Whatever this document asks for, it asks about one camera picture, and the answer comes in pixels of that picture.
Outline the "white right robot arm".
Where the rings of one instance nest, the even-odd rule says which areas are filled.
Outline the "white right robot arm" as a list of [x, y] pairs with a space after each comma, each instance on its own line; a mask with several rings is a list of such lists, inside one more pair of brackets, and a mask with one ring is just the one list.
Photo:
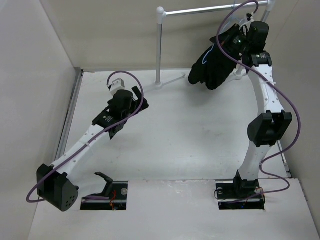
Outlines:
[[251, 198], [263, 201], [259, 188], [259, 173], [270, 149], [279, 141], [293, 120], [279, 101], [278, 91], [273, 81], [273, 62], [265, 51], [269, 25], [262, 21], [250, 24], [246, 34], [234, 31], [223, 47], [241, 54], [240, 65], [252, 83], [256, 102], [257, 117], [248, 125], [249, 147], [243, 164], [237, 170], [232, 183], [217, 184], [217, 197], [220, 200], [243, 201]]

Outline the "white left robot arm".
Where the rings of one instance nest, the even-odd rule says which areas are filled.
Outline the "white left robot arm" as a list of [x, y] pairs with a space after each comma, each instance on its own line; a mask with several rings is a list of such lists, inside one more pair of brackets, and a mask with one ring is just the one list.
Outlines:
[[118, 89], [107, 104], [67, 153], [51, 165], [42, 164], [36, 171], [37, 195], [61, 212], [68, 211], [85, 188], [74, 177], [76, 170], [111, 141], [130, 118], [149, 107], [144, 89], [137, 86]]

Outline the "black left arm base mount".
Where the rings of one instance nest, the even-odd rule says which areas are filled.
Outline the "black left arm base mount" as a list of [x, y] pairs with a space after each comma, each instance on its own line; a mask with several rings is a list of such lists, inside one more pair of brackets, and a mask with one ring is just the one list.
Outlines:
[[95, 172], [103, 178], [105, 186], [100, 193], [92, 193], [83, 197], [81, 211], [125, 211], [127, 209], [128, 181], [114, 181], [102, 172]]

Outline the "black trousers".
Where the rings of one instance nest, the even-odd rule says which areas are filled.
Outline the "black trousers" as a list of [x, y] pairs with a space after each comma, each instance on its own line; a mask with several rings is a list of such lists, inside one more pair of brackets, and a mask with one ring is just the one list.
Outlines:
[[[205, 84], [209, 90], [215, 90], [220, 87], [237, 66], [236, 62], [226, 57], [218, 47], [217, 41], [220, 42], [221, 47], [225, 51], [225, 33], [210, 39], [212, 43], [214, 40], [217, 50], [213, 54], [212, 59], [207, 65], [203, 66], [201, 64], [201, 60], [204, 56], [204, 52], [197, 62], [192, 66], [188, 76], [188, 81], [190, 84]], [[236, 61], [241, 59], [241, 54], [230, 55], [228, 52], [226, 53]]]

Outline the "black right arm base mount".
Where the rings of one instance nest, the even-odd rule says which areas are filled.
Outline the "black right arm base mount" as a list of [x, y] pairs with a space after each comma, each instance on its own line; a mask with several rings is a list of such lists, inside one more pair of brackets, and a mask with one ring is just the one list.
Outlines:
[[214, 197], [219, 210], [264, 210], [266, 199], [263, 188], [257, 186], [236, 189], [233, 182], [215, 184]]

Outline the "light blue clothes hanger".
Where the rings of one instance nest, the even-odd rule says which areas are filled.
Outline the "light blue clothes hanger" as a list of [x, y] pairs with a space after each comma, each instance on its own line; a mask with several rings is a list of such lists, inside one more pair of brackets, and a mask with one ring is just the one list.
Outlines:
[[[241, 23], [241, 21], [238, 19], [238, 18], [234, 18], [234, 17], [231, 17], [231, 19], [229, 19], [221, 28], [219, 34], [222, 35], [224, 34], [225, 32], [227, 32], [233, 24], [239, 24]], [[215, 40], [214, 42], [212, 43], [212, 45], [205, 51], [200, 63], [205, 66], [209, 63], [209, 61], [212, 60], [213, 58], [213, 55], [214, 53], [216, 52], [217, 50], [217, 46], [216, 46], [216, 43], [215, 43]]]

